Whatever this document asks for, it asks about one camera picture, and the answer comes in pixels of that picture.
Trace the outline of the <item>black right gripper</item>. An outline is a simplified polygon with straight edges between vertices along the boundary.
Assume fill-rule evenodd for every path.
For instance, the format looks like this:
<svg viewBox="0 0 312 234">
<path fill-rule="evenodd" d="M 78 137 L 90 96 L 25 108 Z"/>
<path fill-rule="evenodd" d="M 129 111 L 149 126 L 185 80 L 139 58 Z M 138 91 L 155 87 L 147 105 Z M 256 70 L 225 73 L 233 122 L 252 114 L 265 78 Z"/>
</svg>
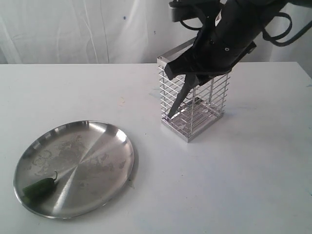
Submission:
<svg viewBox="0 0 312 234">
<path fill-rule="evenodd" d="M 193 49 L 166 64 L 167 78 L 196 75 L 198 85 L 202 86 L 229 73 L 286 3 L 285 0 L 228 0 L 220 11 L 219 23 L 200 35 Z"/>
</svg>

